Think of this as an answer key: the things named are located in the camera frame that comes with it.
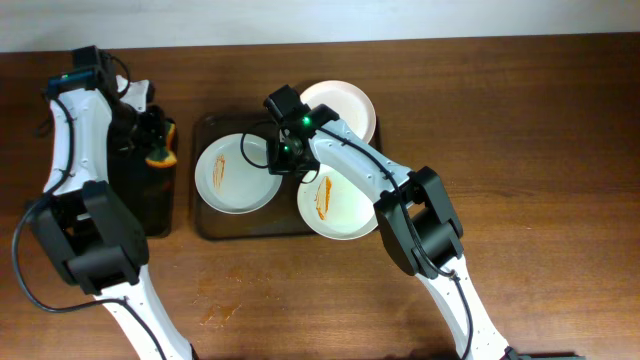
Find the green orange sponge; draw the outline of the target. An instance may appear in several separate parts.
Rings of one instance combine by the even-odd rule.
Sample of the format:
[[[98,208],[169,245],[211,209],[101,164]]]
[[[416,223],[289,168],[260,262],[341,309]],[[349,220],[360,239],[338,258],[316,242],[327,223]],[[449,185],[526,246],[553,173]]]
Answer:
[[[154,143],[152,150],[146,155],[145,163],[153,168],[171,168],[177,164],[177,156],[173,150],[176,126],[166,121],[162,135]]]

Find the white plate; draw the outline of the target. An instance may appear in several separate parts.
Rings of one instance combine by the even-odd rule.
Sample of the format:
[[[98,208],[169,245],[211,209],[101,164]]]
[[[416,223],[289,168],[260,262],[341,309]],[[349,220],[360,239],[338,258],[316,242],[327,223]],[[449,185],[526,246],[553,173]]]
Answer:
[[[310,108],[327,105],[364,142],[373,139],[377,122],[375,109],[369,97],[355,85],[339,80],[321,81],[304,90],[300,99]]]
[[[303,176],[297,206],[303,221],[314,232],[334,240],[358,239],[378,226],[371,200],[326,165]]]
[[[281,175],[255,164],[266,162],[266,141],[253,134],[231,134],[215,140],[199,156],[195,167],[198,194],[211,208],[240,215],[264,207],[278,193]]]

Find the white plate top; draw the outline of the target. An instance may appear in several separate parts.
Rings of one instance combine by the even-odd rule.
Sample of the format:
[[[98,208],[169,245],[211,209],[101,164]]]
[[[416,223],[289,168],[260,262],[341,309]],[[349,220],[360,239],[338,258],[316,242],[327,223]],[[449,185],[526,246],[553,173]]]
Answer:
[[[321,81],[304,90],[300,99],[310,108],[327,105],[364,142],[373,139],[377,122],[375,109],[369,97],[355,85],[339,80]]]

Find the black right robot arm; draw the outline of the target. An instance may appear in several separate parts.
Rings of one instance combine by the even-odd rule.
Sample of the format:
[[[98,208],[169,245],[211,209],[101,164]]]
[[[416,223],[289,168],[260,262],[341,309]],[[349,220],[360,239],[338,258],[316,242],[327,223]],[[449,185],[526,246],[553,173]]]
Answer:
[[[284,175],[327,165],[372,202],[393,262],[427,289],[462,359],[514,359],[491,321],[468,271],[463,227],[439,175],[414,171],[353,134],[325,104],[310,107],[285,85],[263,103],[277,125],[267,142],[268,170]]]

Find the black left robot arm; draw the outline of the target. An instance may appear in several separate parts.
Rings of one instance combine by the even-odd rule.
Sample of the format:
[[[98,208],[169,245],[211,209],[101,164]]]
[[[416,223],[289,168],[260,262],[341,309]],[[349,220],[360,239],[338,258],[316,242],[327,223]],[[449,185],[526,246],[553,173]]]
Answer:
[[[103,306],[142,359],[194,359],[193,345],[164,309],[149,273],[142,224],[109,181],[108,159],[140,167],[177,163],[176,124],[153,102],[148,80],[116,69],[124,63],[94,45],[72,52],[73,69],[49,78],[45,98],[52,115],[53,159],[42,195],[19,221],[11,243],[15,275],[22,274],[19,240],[24,226],[69,285],[91,301],[67,307],[44,304],[19,284],[36,307],[55,314]]]

